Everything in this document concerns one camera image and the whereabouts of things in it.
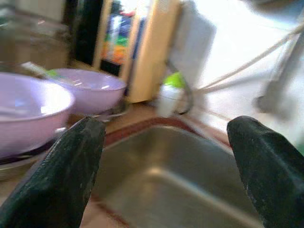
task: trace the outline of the green cap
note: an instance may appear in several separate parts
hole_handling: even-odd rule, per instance
[[[168,76],[164,80],[164,84],[168,86],[173,86],[175,88],[184,88],[185,83],[183,81],[182,75],[180,72],[176,72],[170,76]]]

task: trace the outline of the white cord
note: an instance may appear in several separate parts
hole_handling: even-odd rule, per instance
[[[264,51],[263,53],[261,53],[257,57],[255,57],[252,60],[250,60],[249,62],[245,63],[244,65],[242,65],[238,69],[236,69],[232,72],[229,72],[227,74],[224,74],[223,76],[219,77],[215,81],[211,82],[210,84],[206,85],[203,88],[200,88],[200,89],[196,90],[195,92],[201,92],[205,89],[210,89],[211,86],[214,86],[215,84],[217,84],[219,82],[222,82],[222,81],[226,80],[227,78],[230,78],[233,75],[245,70],[246,68],[250,67],[251,65],[255,64],[259,60],[263,59],[264,57],[266,57],[267,55],[269,55],[270,53],[272,53],[273,51],[278,49],[280,46],[282,46],[284,43],[286,43],[288,40],[290,40],[294,35],[299,34],[303,30],[304,30],[304,23],[297,26],[294,30],[292,30],[290,33],[288,33],[286,36],[284,36],[281,40],[276,42],[273,46],[268,48],[266,51]]]

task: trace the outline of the lavender bowl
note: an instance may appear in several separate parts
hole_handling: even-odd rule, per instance
[[[74,103],[63,87],[0,73],[0,158],[33,150],[64,126]]]
[[[114,107],[122,98],[126,84],[117,77],[80,69],[55,69],[64,79],[48,80],[73,93],[73,113],[96,115]]]

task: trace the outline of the stainless steel sink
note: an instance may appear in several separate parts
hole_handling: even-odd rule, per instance
[[[234,157],[175,127],[107,147],[93,194],[138,228],[262,228]]]

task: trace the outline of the sink basin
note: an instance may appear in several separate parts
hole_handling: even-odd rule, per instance
[[[153,126],[104,149],[92,195],[137,228],[262,228],[233,155]]]

